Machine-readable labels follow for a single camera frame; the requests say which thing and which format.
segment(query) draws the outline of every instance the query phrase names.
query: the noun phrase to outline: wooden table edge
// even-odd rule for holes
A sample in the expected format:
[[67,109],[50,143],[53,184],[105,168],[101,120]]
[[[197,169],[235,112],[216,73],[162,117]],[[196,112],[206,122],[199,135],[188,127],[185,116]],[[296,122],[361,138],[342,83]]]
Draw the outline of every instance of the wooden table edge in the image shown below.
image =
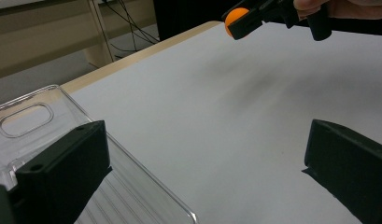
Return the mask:
[[179,35],[175,35],[171,38],[168,38],[158,44],[155,44],[149,48],[143,49],[138,51],[137,53],[134,53],[128,57],[125,57],[121,60],[118,60],[114,63],[111,63],[107,66],[101,67],[95,71],[92,71],[82,77],[78,77],[74,80],[71,80],[67,83],[64,83],[62,85],[62,88],[68,92],[72,93],[74,91],[80,90],[93,82],[96,82],[104,77],[107,77],[125,67],[128,67],[132,65],[133,63],[137,63],[143,59],[146,59],[147,57],[158,53],[164,49],[168,49],[178,43],[181,43],[182,41],[185,41],[195,35],[198,35],[214,26],[217,26],[221,24],[220,21],[208,21],[202,25],[199,25],[197,27],[194,27],[190,29],[189,31],[186,31],[184,33],[181,33]]

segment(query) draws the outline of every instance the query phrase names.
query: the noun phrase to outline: finger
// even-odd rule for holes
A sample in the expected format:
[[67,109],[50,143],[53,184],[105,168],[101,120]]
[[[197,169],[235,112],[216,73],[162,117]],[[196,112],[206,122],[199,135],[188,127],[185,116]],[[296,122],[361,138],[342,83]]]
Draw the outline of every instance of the finger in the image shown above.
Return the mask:
[[329,0],[294,0],[293,5],[297,10],[304,11],[319,7]]
[[313,7],[313,8],[308,9],[308,10],[298,10],[298,16],[299,16],[300,18],[302,18],[302,17],[307,17],[307,16],[309,16],[309,15],[315,14],[315,13],[318,12],[320,9],[321,9],[321,6]]
[[346,0],[329,4],[329,16],[341,19],[382,19],[382,7],[359,6]]
[[351,3],[359,6],[382,6],[382,0],[348,0]]

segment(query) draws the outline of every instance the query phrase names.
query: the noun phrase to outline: table surface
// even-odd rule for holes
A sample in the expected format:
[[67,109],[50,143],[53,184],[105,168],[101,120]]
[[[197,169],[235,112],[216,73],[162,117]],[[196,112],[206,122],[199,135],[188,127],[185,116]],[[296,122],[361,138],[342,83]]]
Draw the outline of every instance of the table surface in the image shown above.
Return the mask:
[[64,88],[201,223],[360,223],[301,171],[312,119],[382,144],[382,36],[197,29]]

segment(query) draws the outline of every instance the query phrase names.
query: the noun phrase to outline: orange ball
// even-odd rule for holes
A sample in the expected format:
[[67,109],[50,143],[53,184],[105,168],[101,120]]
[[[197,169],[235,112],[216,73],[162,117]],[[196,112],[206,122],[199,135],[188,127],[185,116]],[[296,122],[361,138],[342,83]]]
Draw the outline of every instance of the orange ball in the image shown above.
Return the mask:
[[246,15],[247,13],[249,12],[248,9],[246,8],[243,8],[243,7],[238,7],[238,8],[235,8],[234,10],[232,10],[228,16],[226,17],[225,19],[225,29],[226,29],[226,33],[228,33],[229,36],[232,36],[231,34],[231,31],[229,30],[228,26],[236,21],[237,19],[239,19],[240,17]]

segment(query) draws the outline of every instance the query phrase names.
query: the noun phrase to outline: transparent plastic tray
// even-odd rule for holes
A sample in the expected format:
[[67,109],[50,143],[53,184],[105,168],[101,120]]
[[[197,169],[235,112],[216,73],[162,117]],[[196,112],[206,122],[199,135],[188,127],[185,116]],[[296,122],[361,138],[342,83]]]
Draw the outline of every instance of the transparent plastic tray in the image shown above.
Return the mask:
[[[59,86],[0,105],[0,184],[7,189],[16,186],[17,169],[70,130],[91,121]],[[76,223],[198,223],[186,204],[107,136],[113,171]]]

